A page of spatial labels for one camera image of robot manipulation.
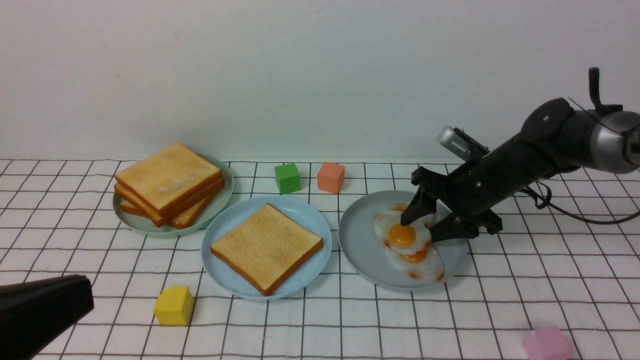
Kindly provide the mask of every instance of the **cable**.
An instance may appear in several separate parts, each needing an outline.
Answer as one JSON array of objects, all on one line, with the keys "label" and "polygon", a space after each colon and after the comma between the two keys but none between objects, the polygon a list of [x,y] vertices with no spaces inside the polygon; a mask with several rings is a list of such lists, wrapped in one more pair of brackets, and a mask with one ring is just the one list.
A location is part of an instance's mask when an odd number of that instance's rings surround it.
[{"label": "cable", "polygon": [[536,181],[536,184],[542,185],[547,189],[547,195],[546,196],[543,197],[542,195],[536,193],[529,186],[527,186],[526,188],[520,190],[519,192],[525,193],[525,194],[531,196],[534,199],[534,201],[536,202],[536,208],[538,208],[538,209],[543,209],[543,208],[546,208],[547,206],[549,206],[551,208],[554,208],[554,209],[560,211],[562,214],[564,214],[564,215],[566,215],[568,217],[571,217],[571,218],[574,218],[576,220],[580,220],[580,221],[586,222],[588,224],[595,224],[595,225],[616,225],[616,224],[621,224],[623,222],[627,222],[629,220],[633,220],[633,219],[637,218],[638,216],[640,216],[640,210],[638,210],[636,213],[634,213],[632,215],[629,215],[629,216],[627,216],[625,218],[621,218],[621,219],[618,219],[618,220],[611,220],[611,221],[599,221],[599,220],[592,220],[592,219],[587,219],[587,218],[584,218],[584,217],[580,217],[578,215],[571,214],[571,213],[569,213],[569,212],[567,212],[567,211],[565,211],[565,210],[563,210],[561,208],[558,208],[556,205],[553,205],[550,202],[550,200],[551,200],[551,189],[547,185],[545,185],[545,184],[543,184],[543,183],[541,183],[539,181]]},{"label": "cable", "polygon": [[596,119],[595,116],[593,116],[592,114],[590,114],[590,112],[588,112],[587,110],[585,110],[582,106],[580,106],[580,104],[578,104],[577,102],[575,102],[575,100],[573,100],[572,98],[569,97],[569,100],[571,100],[577,107],[580,108],[580,110],[584,111],[585,114],[587,114],[590,118],[593,119],[593,121],[595,121],[597,124],[600,124],[600,126],[604,127],[605,129],[611,131],[614,134],[618,134],[618,135],[622,135],[620,132],[615,131],[614,129],[611,129],[609,126],[606,126],[605,124],[603,124],[600,120]]}]

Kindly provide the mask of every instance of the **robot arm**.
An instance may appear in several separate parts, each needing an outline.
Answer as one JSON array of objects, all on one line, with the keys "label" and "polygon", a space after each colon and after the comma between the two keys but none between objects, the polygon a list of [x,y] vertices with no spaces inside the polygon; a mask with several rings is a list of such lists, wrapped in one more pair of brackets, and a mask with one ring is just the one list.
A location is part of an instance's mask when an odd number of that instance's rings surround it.
[{"label": "robot arm", "polygon": [[[451,214],[431,228],[432,241],[475,238],[481,226],[490,234],[502,230],[491,211],[529,185],[560,173],[593,168],[626,174],[640,166],[640,115],[622,105],[600,103],[599,71],[589,70],[593,110],[574,110],[562,99],[535,109],[520,132],[492,152],[460,129],[445,127],[438,141],[465,160],[445,176],[424,167],[412,174],[418,189],[401,217],[408,225],[434,213],[441,201]],[[550,196],[545,199],[548,204]]]}]

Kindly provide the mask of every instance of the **toast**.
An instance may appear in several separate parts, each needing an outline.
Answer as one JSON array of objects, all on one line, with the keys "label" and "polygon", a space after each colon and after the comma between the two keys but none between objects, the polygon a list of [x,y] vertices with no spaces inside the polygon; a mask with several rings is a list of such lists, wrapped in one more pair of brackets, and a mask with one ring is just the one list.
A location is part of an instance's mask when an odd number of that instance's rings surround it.
[{"label": "toast", "polygon": [[210,184],[200,192],[192,195],[189,199],[187,199],[183,203],[178,204],[166,216],[162,216],[159,213],[155,212],[152,208],[150,208],[147,205],[146,202],[142,201],[142,199],[136,196],[136,194],[130,192],[120,183],[116,183],[116,185],[114,185],[113,188],[116,194],[118,194],[121,198],[125,199],[126,201],[130,202],[139,211],[144,213],[145,217],[151,220],[154,223],[154,225],[160,227],[167,224],[171,219],[176,218],[181,213],[185,212],[187,209],[194,206],[196,203],[200,202],[203,198],[209,195],[214,195],[215,197],[217,194],[220,193],[220,191],[222,191],[224,187],[225,187],[225,180],[223,178],[216,181],[213,184]]},{"label": "toast", "polygon": [[211,252],[264,296],[323,247],[323,239],[265,204],[211,245]]},{"label": "toast", "polygon": [[144,202],[147,208],[160,217],[171,218],[171,214],[176,215],[173,210],[176,206],[222,179],[222,171],[181,143],[175,142],[117,172],[115,178],[121,187]]},{"label": "toast", "polygon": [[[194,206],[191,206],[187,210],[183,211],[177,217],[169,220],[168,222],[169,226],[174,227],[178,230],[182,230],[193,225],[195,220],[200,216],[200,214],[202,214],[204,209],[206,209],[207,206],[209,206],[209,204],[216,197],[216,195],[217,193],[210,194],[204,199],[198,201]],[[149,218],[144,211],[138,209],[136,206],[134,206],[134,204],[131,204],[129,201],[123,200],[120,203],[120,208],[122,208],[122,211],[126,213],[137,215],[139,217]]]}]

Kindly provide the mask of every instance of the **orange cube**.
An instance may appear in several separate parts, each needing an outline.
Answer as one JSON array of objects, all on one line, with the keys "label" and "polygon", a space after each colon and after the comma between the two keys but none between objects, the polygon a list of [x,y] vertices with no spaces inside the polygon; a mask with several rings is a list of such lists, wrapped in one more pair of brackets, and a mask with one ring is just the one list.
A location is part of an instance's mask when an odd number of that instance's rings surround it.
[{"label": "orange cube", "polygon": [[344,166],[325,162],[318,172],[318,190],[339,193],[344,183]]}]

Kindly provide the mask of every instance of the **plate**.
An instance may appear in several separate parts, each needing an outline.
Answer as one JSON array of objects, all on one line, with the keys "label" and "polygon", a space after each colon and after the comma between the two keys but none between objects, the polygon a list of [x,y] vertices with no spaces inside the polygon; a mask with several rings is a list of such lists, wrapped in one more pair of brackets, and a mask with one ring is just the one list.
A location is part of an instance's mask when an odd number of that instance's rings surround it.
[{"label": "plate", "polygon": [[[211,253],[210,246],[224,234],[233,230],[251,214],[266,203],[273,205],[283,214],[305,229],[322,236],[323,247],[300,266],[270,296],[264,296],[247,280],[233,271],[224,261]],[[289,296],[306,287],[324,269],[331,255],[331,230],[326,220],[306,202],[286,196],[254,197],[229,206],[216,217],[204,235],[202,241],[202,263],[207,274],[230,293],[248,300],[272,300]]]},{"label": "plate", "polygon": [[[394,291],[425,290],[441,285],[456,274],[467,259],[467,239],[451,239],[433,244],[444,264],[445,275],[440,281],[416,280],[393,269],[384,254],[384,245],[376,241],[373,216],[397,202],[410,202],[414,193],[389,190],[366,195],[354,202],[338,224],[338,242],[345,258],[363,278]],[[444,219],[450,211],[437,204],[435,221]]]},{"label": "plate", "polygon": [[169,225],[158,227],[151,222],[151,220],[145,217],[139,217],[138,215],[132,215],[122,211],[122,208],[120,207],[122,198],[118,196],[118,194],[113,193],[113,211],[115,211],[120,221],[129,226],[134,232],[153,238],[174,238],[176,236],[192,233],[199,229],[205,229],[211,223],[213,218],[215,218],[229,202],[231,194],[234,192],[234,176],[231,173],[231,170],[229,170],[229,167],[222,161],[208,155],[198,155],[222,170],[222,176],[225,178],[225,187],[220,191],[220,193],[218,193],[209,206],[204,209],[192,226],[182,230]]}]

